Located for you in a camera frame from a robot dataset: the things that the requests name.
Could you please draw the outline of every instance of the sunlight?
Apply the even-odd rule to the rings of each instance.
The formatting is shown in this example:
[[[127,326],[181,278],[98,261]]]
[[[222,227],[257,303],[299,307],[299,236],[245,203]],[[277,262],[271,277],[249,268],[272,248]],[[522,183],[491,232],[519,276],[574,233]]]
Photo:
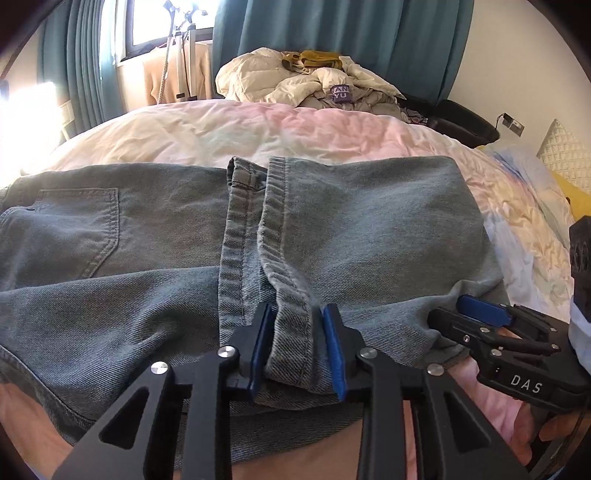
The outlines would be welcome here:
[[[168,35],[170,17],[163,7],[164,0],[136,0],[134,5],[134,45],[163,38]],[[211,28],[216,18],[219,0],[201,0],[200,2],[173,1],[181,12],[190,11],[193,4],[201,11],[195,12],[193,21],[197,29]],[[176,25],[183,21],[182,15],[177,14]]]
[[[42,83],[11,92],[0,103],[0,186],[38,173],[60,142],[61,115],[56,87]]]

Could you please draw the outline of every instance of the jeans back pocket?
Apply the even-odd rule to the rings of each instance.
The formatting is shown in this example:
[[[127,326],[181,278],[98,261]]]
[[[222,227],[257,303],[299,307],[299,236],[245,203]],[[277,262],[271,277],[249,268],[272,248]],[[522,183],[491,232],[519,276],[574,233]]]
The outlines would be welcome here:
[[[40,190],[0,215],[0,291],[89,278],[118,242],[118,189]]]

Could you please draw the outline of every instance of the silver bolt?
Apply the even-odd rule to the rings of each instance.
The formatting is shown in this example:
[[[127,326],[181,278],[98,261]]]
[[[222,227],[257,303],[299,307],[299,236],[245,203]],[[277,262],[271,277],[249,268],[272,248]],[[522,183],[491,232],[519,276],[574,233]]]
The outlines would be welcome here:
[[[431,364],[427,367],[427,373],[434,377],[440,377],[445,373],[445,369],[439,364]]]
[[[378,356],[378,351],[375,348],[366,346],[359,351],[359,354],[363,358],[376,358]]]
[[[150,370],[153,374],[162,375],[168,371],[168,364],[166,362],[155,362],[151,365]]]
[[[220,347],[220,349],[217,351],[217,354],[222,358],[230,358],[231,356],[234,356],[235,353],[236,349],[232,345],[225,345]]]

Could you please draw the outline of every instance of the mustard yellow cloth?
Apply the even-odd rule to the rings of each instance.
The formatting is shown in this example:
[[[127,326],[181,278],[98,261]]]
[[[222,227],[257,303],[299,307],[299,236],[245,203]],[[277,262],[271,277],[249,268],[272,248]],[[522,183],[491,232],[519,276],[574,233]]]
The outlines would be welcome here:
[[[570,209],[573,212],[575,221],[579,220],[585,215],[591,216],[591,195],[585,193],[580,188],[575,187],[572,183],[562,178],[556,172],[551,171],[550,173],[556,180],[556,183],[558,183],[558,186],[564,193],[564,196],[569,199]]]
[[[281,64],[285,69],[296,73],[310,73],[320,67],[339,70],[343,68],[339,54],[334,51],[304,50],[302,53],[285,51]]]

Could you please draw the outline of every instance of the jeans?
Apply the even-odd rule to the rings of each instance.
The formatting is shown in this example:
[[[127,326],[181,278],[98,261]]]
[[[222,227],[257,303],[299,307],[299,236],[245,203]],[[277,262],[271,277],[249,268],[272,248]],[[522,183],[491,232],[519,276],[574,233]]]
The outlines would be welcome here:
[[[0,378],[72,444],[152,362],[198,360],[261,300],[277,307],[275,336],[256,403],[232,406],[235,462],[360,418],[331,393],[318,306],[422,366],[463,354],[428,328],[431,309],[506,301],[445,157],[93,166],[21,178],[0,212]]]

